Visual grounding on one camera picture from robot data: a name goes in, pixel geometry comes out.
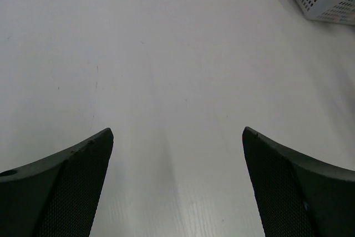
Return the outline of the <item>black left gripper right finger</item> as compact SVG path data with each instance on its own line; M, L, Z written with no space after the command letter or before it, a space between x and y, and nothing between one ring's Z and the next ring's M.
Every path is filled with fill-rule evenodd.
M354 171L242 133L265 236L354 236Z

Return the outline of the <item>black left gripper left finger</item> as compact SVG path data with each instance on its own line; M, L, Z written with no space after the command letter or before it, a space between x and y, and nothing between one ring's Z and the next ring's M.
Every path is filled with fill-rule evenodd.
M1 236L89 236L114 136L106 128L1 173Z

